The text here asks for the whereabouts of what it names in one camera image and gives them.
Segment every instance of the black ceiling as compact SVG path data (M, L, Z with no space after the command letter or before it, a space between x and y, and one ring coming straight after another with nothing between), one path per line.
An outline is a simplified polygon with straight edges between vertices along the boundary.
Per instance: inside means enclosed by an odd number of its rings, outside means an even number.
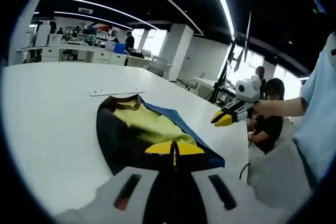
M171 23L188 24L195 33L195 26L167 0L86 0L106 5L129 13L145 21L164 20ZM204 32L204 37L229 43L230 35L219 0L172 0ZM336 16L335 1L321 0L328 13ZM318 38L321 25L316 22L312 5L308 0L227 0L235 30L246 33L249 12L252 12L251 31L253 38L259 39L278 51L282 51L298 61L309 71L314 68L321 50ZM53 11L79 13L78 7L93 9L92 16L127 25L137 20L116 12L83 3L65 0L40 0L37 17L52 16ZM169 25L154 24L160 29ZM128 25L132 28L150 28L147 25ZM251 45L251 49L263 53L270 61L279 61L296 74L304 75L302 70L287 63L274 52L263 47Z

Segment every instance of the cable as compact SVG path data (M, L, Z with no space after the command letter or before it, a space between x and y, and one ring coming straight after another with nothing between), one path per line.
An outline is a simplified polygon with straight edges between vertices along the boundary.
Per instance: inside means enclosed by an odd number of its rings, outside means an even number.
M254 136L255 136L255 133L253 133L253 135L252 135L252 137L251 137L251 140L250 140L250 142L249 142L249 144L248 144L248 148L250 148L251 143L252 143L252 139L253 139Z
M243 171L245 170L245 168L246 168L247 166L250 166L250 164L251 164L251 163L247 163L247 164L243 167L243 169L241 170L241 172L240 172L240 174L239 174L239 179L241 179L241 176L243 175Z

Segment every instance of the white robot head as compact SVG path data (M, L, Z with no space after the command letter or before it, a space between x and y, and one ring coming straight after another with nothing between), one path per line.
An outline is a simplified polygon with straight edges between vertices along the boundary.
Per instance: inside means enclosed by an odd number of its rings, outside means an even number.
M261 80L258 76L237 81L236 98L246 102L255 102L260 98Z

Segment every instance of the desk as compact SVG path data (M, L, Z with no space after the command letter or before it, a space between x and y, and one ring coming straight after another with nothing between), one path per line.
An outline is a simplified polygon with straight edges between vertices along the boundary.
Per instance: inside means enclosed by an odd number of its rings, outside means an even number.
M199 77L193 77L192 80L199 84L197 87L198 90L201 88L201 86L205 86L208 89L214 90L214 85L216 81L199 78ZM224 87L221 87L220 90L225 92L231 97L235 97L235 94L236 94L235 90L228 84L224 84Z
M83 207L111 178L96 134L97 109L107 96L91 97L88 91L120 83L143 89L148 103L177 110L239 177L248 163L246 123L215 127L210 121L218 107L143 68L66 62L9 66L2 87L8 147L49 213Z
M85 51L87 52L85 62L87 63L92 63L93 61L93 54L96 53L102 53L102 54L116 54L112 51L108 51L104 48L99 48L99 47L92 47L92 46L87 46L87 45L75 45L75 44L68 44L68 43L61 43L58 47L28 47L28 48L23 48L21 51L29 51L29 50L37 50L37 49L47 49L47 50L78 50L78 51ZM139 57L134 57L134 56L127 56L127 55L122 55L122 54L117 54L121 55L123 57L127 57L129 59L129 64L128 66L131 67L143 67L147 65L150 61L151 58L139 58ZM53 58L52 60L46 60L48 62L50 61L61 61L60 60L61 54L59 54L58 59L57 57L50 57Z

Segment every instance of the black shirt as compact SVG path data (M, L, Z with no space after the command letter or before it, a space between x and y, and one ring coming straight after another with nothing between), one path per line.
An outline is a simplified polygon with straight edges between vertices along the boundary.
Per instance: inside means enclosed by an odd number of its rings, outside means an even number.
M264 141L255 143L255 145L267 154L273 150L274 144L281 134L284 121L280 116L269 116L268 118L264 118L263 115L258 116L256 121L257 124L254 135L258 135L260 132L264 131L268 135L268 138Z
M134 48L134 37L132 35L128 36L126 38L125 44L126 44L126 50L128 50L129 48Z

